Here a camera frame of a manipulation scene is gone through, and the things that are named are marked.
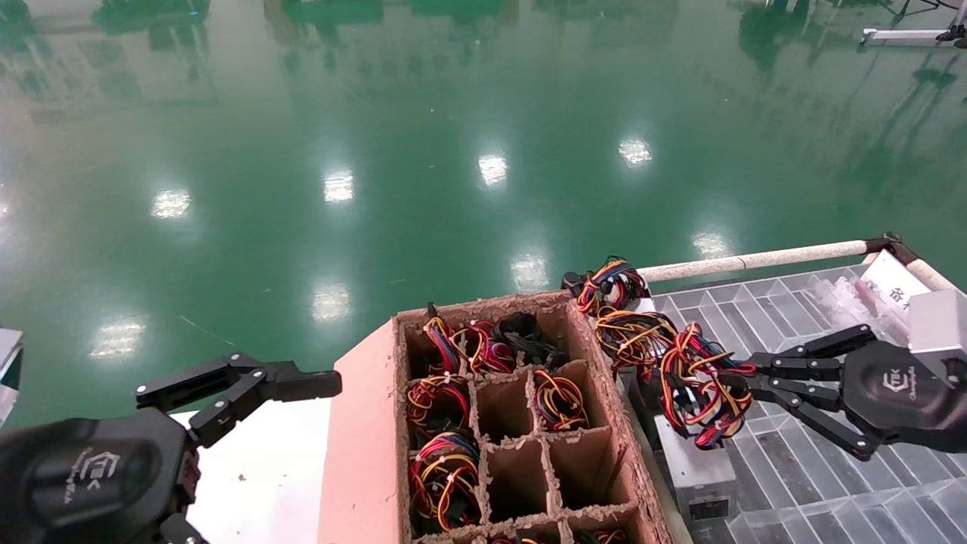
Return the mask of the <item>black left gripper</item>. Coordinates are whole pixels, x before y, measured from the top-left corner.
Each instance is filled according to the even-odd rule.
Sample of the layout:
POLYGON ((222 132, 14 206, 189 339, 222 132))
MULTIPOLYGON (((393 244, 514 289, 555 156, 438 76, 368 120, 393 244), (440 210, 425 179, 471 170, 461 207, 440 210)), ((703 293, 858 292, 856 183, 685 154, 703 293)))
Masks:
POLYGON ((4 431, 4 543, 207 544, 187 520, 200 478, 189 431, 156 409, 4 431))

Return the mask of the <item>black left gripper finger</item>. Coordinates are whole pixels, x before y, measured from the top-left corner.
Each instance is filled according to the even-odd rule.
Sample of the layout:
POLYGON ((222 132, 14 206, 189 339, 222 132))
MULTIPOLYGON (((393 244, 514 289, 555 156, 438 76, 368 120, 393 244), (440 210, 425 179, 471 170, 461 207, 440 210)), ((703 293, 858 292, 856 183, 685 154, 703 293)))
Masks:
POLYGON ((342 390, 342 376, 334 369, 304 372, 291 360, 261 362, 248 354, 229 354, 139 385, 136 406, 170 413, 213 398, 189 421, 194 444, 208 448, 263 403, 334 398, 342 390))

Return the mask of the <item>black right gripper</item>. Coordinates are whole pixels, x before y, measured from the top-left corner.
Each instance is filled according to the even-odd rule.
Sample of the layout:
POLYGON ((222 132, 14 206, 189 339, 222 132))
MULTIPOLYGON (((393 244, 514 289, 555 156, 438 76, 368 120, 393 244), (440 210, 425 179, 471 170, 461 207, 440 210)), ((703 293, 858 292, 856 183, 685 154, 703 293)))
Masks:
POLYGON ((877 340, 860 324, 780 354, 756 352, 745 363, 768 376, 746 376, 746 388, 860 461, 870 460, 879 442, 964 453, 965 364, 953 363, 953 374, 941 379, 908 349, 877 340), (842 395, 798 382, 809 379, 842 380, 842 395), (850 424, 833 413, 846 414, 850 424))

